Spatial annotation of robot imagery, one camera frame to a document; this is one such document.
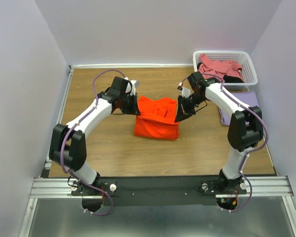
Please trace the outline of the orange t-shirt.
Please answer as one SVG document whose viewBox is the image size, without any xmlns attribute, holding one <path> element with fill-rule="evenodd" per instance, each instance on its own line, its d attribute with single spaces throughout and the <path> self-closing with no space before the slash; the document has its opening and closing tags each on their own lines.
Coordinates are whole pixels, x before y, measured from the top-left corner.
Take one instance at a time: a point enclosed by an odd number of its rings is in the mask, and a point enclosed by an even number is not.
<svg viewBox="0 0 296 237">
<path fill-rule="evenodd" d="M 179 122 L 175 122 L 177 101 L 171 98 L 151 100 L 141 96 L 138 100 L 140 115 L 136 116 L 134 135 L 162 140 L 179 137 Z"/>
</svg>

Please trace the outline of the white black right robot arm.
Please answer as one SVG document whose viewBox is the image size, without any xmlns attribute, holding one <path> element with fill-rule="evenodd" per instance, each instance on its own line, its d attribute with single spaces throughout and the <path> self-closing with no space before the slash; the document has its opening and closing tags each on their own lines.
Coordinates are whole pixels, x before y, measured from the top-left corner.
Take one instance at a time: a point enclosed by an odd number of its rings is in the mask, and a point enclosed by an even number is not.
<svg viewBox="0 0 296 237">
<path fill-rule="evenodd" d="M 258 150 L 258 143 L 266 140 L 262 112 L 258 106 L 249 106 L 224 87 L 224 80 L 208 73 L 194 72 L 186 78 L 190 89 L 180 82 L 178 110 L 175 122 L 190 118 L 199 111 L 199 105 L 211 101 L 229 118 L 227 139 L 230 152 L 219 173 L 215 189 L 227 194 L 242 181 L 242 170 L 250 153 Z"/>
</svg>

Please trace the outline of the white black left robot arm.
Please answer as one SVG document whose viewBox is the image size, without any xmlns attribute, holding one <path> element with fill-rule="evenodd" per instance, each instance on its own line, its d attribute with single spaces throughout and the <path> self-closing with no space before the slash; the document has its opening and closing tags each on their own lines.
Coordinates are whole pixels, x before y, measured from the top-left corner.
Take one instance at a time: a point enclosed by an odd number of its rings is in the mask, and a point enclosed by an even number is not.
<svg viewBox="0 0 296 237">
<path fill-rule="evenodd" d="M 48 157 L 58 163 L 64 173 L 70 174 L 82 184 L 83 190 L 94 195 L 107 188 L 114 195 L 115 183 L 102 184 L 100 174 L 87 163 L 86 139 L 93 129 L 116 109 L 123 114 L 139 115 L 138 80 L 114 77 L 105 91 L 96 94 L 91 105 L 67 124 L 57 124 L 52 131 Z"/>
</svg>

